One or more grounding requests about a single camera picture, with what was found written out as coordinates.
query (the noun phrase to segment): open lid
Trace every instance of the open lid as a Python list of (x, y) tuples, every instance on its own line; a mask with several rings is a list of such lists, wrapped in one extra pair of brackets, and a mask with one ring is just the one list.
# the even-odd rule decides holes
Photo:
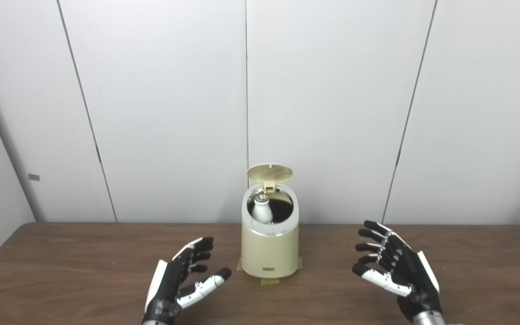
[(293, 171), (283, 165), (260, 164), (248, 169), (248, 177), (258, 183), (264, 183), (265, 193), (276, 191), (276, 182), (285, 181), (293, 175)]

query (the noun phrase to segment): white finger segment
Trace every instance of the white finger segment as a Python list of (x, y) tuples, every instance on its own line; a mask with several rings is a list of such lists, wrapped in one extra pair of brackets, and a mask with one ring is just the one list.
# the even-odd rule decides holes
[(409, 286), (402, 286), (392, 282), (392, 276), (389, 272), (382, 274), (375, 269), (370, 269), (362, 275), (364, 280), (372, 282), (384, 290), (396, 293), (399, 296), (406, 297), (412, 292), (412, 288)]
[(195, 282), (194, 286), (196, 290), (186, 296), (178, 298), (177, 302), (182, 309), (188, 308), (202, 300), (223, 283), (224, 279), (219, 275), (212, 275), (203, 282)]

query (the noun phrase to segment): bottle cap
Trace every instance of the bottle cap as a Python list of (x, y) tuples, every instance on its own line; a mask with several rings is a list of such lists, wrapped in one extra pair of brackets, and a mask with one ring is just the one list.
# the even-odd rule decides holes
[(264, 193), (256, 194), (256, 196), (254, 197), (254, 201), (260, 202), (260, 203), (268, 202), (268, 195), (266, 195)]

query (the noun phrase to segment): beige container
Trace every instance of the beige container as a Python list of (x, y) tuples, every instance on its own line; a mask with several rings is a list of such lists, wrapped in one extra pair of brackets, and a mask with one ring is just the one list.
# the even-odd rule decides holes
[[(257, 165), (248, 170), (248, 177), (260, 182), (246, 191), (242, 202), (241, 264), (251, 276), (283, 278), (298, 269), (297, 197), (292, 189), (276, 183), (291, 175), (291, 169), (277, 164)], [(258, 222), (251, 215), (258, 193), (265, 193), (270, 199), (272, 223)]]

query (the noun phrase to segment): lid hinge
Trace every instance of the lid hinge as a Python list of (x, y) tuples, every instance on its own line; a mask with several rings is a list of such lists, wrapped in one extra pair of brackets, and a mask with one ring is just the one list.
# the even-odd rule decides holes
[(276, 182), (275, 181), (265, 181), (264, 182), (264, 193), (274, 193), (276, 192)]

